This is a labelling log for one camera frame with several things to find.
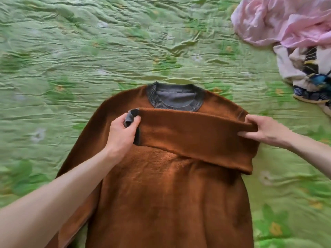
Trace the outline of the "person's left hand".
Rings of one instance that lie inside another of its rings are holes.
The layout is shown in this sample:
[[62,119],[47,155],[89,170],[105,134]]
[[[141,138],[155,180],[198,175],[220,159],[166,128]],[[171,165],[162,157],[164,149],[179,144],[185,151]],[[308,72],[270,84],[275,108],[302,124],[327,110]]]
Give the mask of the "person's left hand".
[[124,129],[127,128],[124,122],[127,115],[128,113],[119,116],[110,124],[109,136],[104,150],[113,165],[118,164],[133,145],[133,142],[124,140]]

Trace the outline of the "pink cloth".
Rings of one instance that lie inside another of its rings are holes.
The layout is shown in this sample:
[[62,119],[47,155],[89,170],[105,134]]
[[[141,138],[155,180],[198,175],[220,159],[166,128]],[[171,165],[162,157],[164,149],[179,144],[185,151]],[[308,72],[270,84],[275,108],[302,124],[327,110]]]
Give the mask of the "pink cloth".
[[230,18],[235,33],[258,47],[331,45],[331,0],[241,0]]

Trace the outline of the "green floral bedspread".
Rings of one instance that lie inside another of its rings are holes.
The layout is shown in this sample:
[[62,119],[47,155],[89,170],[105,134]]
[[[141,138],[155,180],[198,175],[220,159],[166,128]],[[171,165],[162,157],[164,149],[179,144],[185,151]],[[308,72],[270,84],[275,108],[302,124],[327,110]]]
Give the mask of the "green floral bedspread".
[[[331,118],[293,97],[274,43],[234,31],[241,0],[0,0],[0,207],[51,182],[98,107],[155,82],[195,85],[331,146]],[[331,248],[331,181],[259,145],[242,174],[254,248]]]

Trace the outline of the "person's right forearm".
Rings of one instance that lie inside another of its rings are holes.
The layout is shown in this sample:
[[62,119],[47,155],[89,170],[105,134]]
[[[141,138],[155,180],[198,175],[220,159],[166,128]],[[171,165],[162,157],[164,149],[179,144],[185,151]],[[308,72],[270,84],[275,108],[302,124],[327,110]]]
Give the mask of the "person's right forearm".
[[303,158],[331,180],[331,146],[300,134],[294,134],[288,145],[288,150]]

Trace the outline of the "white patterned garment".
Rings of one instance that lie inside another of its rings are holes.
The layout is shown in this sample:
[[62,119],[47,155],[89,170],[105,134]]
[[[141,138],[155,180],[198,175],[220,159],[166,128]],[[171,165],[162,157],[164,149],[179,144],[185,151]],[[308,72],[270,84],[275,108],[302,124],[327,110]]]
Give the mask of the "white patterned garment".
[[331,118],[331,45],[273,47],[279,74],[293,87],[293,97],[315,104]]

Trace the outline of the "person's left forearm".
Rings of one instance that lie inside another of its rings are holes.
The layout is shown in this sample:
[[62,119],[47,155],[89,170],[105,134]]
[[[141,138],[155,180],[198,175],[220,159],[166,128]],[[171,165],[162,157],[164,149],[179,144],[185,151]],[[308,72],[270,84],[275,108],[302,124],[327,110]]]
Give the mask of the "person's left forearm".
[[0,209],[0,248],[45,248],[122,159],[102,150],[64,175]]

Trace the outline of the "person's right hand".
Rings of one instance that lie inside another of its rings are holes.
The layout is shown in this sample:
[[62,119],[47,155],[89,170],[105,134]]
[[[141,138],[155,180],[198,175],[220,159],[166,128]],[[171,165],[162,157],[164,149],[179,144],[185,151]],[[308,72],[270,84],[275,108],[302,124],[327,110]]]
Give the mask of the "person's right hand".
[[238,132],[238,136],[287,149],[289,140],[295,133],[271,117],[261,117],[262,124],[257,132]]

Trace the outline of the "brown fleece sweater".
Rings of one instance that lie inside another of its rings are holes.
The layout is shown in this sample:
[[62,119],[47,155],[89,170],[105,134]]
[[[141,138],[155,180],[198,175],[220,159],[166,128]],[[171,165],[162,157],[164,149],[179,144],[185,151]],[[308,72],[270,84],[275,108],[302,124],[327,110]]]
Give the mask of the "brown fleece sweater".
[[134,145],[45,248],[68,248],[88,224],[85,248],[254,248],[242,174],[259,142],[239,105],[195,85],[122,91],[94,112],[57,177],[93,157],[110,123],[141,117]]

